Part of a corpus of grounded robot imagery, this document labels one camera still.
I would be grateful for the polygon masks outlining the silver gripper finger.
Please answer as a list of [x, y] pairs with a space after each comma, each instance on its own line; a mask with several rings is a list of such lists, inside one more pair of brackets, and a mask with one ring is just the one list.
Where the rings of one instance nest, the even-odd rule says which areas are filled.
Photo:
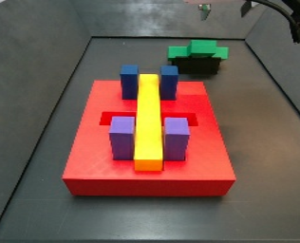
[[250, 9], [252, 9], [252, 1], [250, 0], [245, 0], [242, 6], [240, 8], [241, 16], [245, 16]]
[[201, 4], [198, 6], [198, 9], [201, 11], [201, 20], [205, 21], [210, 15], [212, 12], [212, 5], [210, 4]]

